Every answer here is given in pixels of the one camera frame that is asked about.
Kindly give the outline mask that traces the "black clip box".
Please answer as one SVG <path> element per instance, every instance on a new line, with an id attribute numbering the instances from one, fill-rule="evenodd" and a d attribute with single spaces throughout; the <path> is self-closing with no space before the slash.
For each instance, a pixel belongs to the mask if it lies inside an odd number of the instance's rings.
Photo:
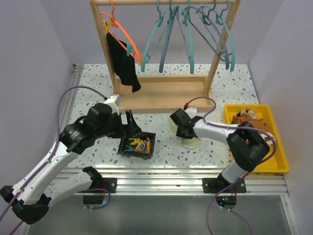
<path id="1" fill-rule="evenodd" d="M 151 159 L 154 153 L 156 134 L 141 132 L 135 137 L 123 137 L 120 141 L 118 154 L 126 157 Z"/>

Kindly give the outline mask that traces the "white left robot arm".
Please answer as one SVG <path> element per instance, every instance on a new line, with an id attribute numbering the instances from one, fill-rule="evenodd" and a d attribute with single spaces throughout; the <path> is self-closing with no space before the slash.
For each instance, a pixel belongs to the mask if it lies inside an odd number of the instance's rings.
<path id="1" fill-rule="evenodd" d="M 127 124 L 123 124 L 117 105 L 97 103 L 85 116 L 67 125 L 52 149 L 24 179 L 0 190 L 8 207 L 22 222 L 31 225 L 42 219 L 53 203 L 71 194 L 103 190 L 103 178 L 92 166 L 85 167 L 57 189 L 48 190 L 47 187 L 65 166 L 92 147 L 97 139 L 138 135 L 141 128 L 130 110 L 126 111 L 126 117 Z"/>

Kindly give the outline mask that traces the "wooden clothes rack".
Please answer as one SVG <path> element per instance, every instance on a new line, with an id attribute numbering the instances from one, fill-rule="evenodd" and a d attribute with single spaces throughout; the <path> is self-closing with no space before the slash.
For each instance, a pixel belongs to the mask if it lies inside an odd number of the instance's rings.
<path id="1" fill-rule="evenodd" d="M 231 29 L 240 3 L 237 0 L 230 1 L 232 6 L 230 8 L 230 12 L 225 13 L 225 18 Z M 202 5 L 209 4 L 211 2 L 212 0 L 194 0 L 192 1 L 192 4 L 197 5 L 199 3 Z M 217 8 L 222 9 L 226 0 L 217 0 L 217 2 Z M 156 6 L 157 0 L 113 0 L 113 3 L 115 7 L 118 5 Z M 172 6 L 176 7 L 178 5 L 181 5 L 185 9 L 188 5 L 188 0 L 173 0 Z M 182 107 L 185 102 L 195 97 L 209 97 L 213 78 L 219 62 L 222 62 L 215 54 L 208 75 L 196 75 L 195 72 L 191 74 L 189 62 L 187 64 L 189 70 L 188 74 L 180 75 L 166 72 L 165 66 L 162 73 L 158 71 L 161 49 L 157 49 L 156 53 L 146 65 L 146 70 L 144 72 L 141 72 L 141 64 L 134 61 L 135 71 L 141 85 L 141 89 L 133 93 L 131 86 L 122 85 L 120 78 L 115 74 L 113 69 L 111 54 L 106 39 L 107 34 L 103 28 L 100 16 L 100 12 L 102 12 L 100 10 L 100 6 L 111 7 L 110 1 L 92 0 L 90 1 L 90 7 L 106 59 L 109 76 L 113 85 L 113 93 L 119 94 L 122 97 L 122 101 L 119 106 L 120 111 L 131 110 L 133 113 L 167 113 Z M 168 9 L 168 0 L 161 0 L 160 9 L 161 11 Z M 152 18 L 154 20 L 154 24 L 150 27 L 150 33 L 152 32 L 158 19 L 157 10 L 152 14 Z M 128 42 L 119 29 L 111 27 L 111 31 L 122 42 Z M 181 32 L 179 34 L 179 41 L 184 44 Z"/>

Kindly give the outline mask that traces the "teal clothespin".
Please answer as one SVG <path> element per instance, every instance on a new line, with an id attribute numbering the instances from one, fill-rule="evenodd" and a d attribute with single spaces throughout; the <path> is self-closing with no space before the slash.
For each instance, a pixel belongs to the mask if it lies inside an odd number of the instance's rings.
<path id="1" fill-rule="evenodd" d="M 133 55 L 133 46 L 131 44 L 127 44 L 127 56 L 132 56 Z"/>

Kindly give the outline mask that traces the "black underwear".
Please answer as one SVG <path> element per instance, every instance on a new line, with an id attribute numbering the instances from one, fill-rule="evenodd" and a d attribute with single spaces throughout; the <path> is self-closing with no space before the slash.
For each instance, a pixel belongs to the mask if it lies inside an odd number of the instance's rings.
<path id="1" fill-rule="evenodd" d="M 139 91 L 141 85 L 136 75 L 134 58 L 127 55 L 127 51 L 111 34 L 108 33 L 106 39 L 111 54 L 113 69 L 115 74 L 120 78 L 121 84 L 131 86 L 133 93 Z"/>

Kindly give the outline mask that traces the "orange hanger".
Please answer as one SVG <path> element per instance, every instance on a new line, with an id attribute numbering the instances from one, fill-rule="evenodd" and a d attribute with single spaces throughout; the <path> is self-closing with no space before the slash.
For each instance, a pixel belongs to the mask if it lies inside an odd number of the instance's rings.
<path id="1" fill-rule="evenodd" d="M 111 11 L 111 14 L 107 13 L 107 12 L 100 12 L 100 16 L 101 16 L 101 19 L 102 21 L 103 20 L 111 20 L 111 27 L 113 28 L 117 28 L 119 29 L 123 35 L 126 37 L 126 39 L 128 40 L 127 43 L 124 43 L 122 42 L 118 37 L 115 36 L 115 34 L 111 31 L 110 29 L 110 32 L 109 34 L 111 36 L 113 36 L 113 38 L 122 46 L 122 48 L 126 51 L 127 50 L 127 44 L 131 44 L 133 46 L 133 55 L 131 57 L 134 58 L 135 61 L 137 61 L 139 64 L 142 64 L 142 56 L 141 56 L 141 53 L 139 51 L 139 49 L 137 48 L 136 44 L 134 43 L 133 39 L 131 38 L 131 36 L 128 34 L 128 32 L 124 29 L 124 27 L 120 24 L 120 22 L 118 22 L 116 19 L 115 19 L 115 16 L 114 16 L 114 12 L 115 12 L 115 5 L 113 3 L 112 0 L 110 0 L 110 4 L 111 4 L 111 7 L 112 7 L 112 11 Z"/>

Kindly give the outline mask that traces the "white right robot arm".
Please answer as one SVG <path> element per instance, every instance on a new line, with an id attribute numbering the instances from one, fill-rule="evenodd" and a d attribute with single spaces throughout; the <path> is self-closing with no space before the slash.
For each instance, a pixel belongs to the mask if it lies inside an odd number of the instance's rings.
<path id="1" fill-rule="evenodd" d="M 170 115 L 177 126 L 176 136 L 183 139 L 208 138 L 225 143 L 231 151 L 233 161 L 211 182 L 204 182 L 214 192 L 229 192 L 241 176 L 252 172 L 269 153 L 270 146 L 260 130 L 249 122 L 226 125 L 208 122 L 204 117 L 190 117 L 186 110 L 178 109 Z"/>

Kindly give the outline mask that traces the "pale green underwear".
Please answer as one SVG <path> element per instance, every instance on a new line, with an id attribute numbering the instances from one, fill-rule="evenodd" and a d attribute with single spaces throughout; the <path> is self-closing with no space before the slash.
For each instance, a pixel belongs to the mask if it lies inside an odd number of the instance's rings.
<path id="1" fill-rule="evenodd" d="M 170 118 L 170 115 L 173 113 L 174 112 L 169 112 L 168 116 L 167 116 L 168 117 L 169 134 L 170 134 L 171 138 L 174 140 L 174 142 L 178 146 L 181 146 L 185 149 L 196 149 L 201 143 L 201 138 L 184 139 L 181 137 L 177 137 L 176 133 L 178 130 L 178 126 Z"/>

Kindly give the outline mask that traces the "brown underwear in bin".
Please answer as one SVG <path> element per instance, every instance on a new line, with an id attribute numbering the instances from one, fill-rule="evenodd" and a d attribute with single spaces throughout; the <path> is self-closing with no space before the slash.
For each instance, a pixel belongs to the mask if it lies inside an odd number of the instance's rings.
<path id="1" fill-rule="evenodd" d="M 268 125 L 262 118 L 258 118 L 258 115 L 253 109 L 245 108 L 232 117 L 232 124 L 242 124 L 243 122 L 249 122 L 254 128 L 260 129 L 266 132 L 274 141 L 276 137 L 269 131 Z"/>

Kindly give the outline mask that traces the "yellow clothespin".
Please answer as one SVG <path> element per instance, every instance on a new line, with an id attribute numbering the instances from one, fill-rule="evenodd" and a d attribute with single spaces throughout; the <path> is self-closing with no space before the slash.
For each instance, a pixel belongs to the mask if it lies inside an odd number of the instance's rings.
<path id="1" fill-rule="evenodd" d="M 108 34 L 110 32 L 110 28 L 111 28 L 111 20 L 103 20 L 103 27 L 105 32 Z"/>

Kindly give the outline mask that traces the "teal hanger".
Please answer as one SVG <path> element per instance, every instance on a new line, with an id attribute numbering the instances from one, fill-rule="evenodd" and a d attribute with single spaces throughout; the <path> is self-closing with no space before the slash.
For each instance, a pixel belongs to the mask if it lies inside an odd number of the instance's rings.
<path id="1" fill-rule="evenodd" d="M 146 70 L 146 65 L 149 63 L 152 56 L 157 49 L 161 49 L 161 56 L 159 61 L 160 73 L 163 72 L 165 58 L 167 55 L 169 41 L 176 18 L 177 9 L 172 6 L 173 1 L 168 1 L 168 9 L 161 11 L 160 0 L 157 1 L 156 8 L 158 11 L 158 19 L 146 43 L 144 52 L 142 54 L 141 72 Z"/>
<path id="2" fill-rule="evenodd" d="M 229 23 L 225 18 L 225 13 L 230 12 L 231 1 L 226 1 L 226 6 L 221 10 L 217 9 L 217 1 L 212 5 L 201 6 L 197 14 L 204 25 L 215 46 L 211 46 L 215 55 L 225 63 L 227 70 L 235 69 L 235 46 L 230 32 Z"/>
<path id="3" fill-rule="evenodd" d="M 190 66 L 190 73 L 194 73 L 194 46 L 193 46 L 193 36 L 191 23 L 189 21 L 189 15 L 187 10 L 185 10 L 181 5 L 172 8 L 172 1 L 169 1 L 169 18 L 167 21 L 166 31 L 165 31 L 165 41 L 164 47 L 162 49 L 160 64 L 159 64 L 159 72 L 162 73 L 164 69 L 165 58 L 170 42 L 170 37 L 172 33 L 172 28 L 174 25 L 174 21 L 177 20 L 179 24 L 179 28 L 181 31 L 181 35 L 183 38 L 183 42 L 185 45 L 187 58 Z"/>
<path id="4" fill-rule="evenodd" d="M 227 0 L 222 9 L 217 8 L 218 2 L 193 5 L 188 1 L 185 8 L 186 22 L 204 39 L 214 54 L 229 68 L 235 64 L 235 49 L 230 28 L 224 19 L 228 13 L 231 1 Z"/>

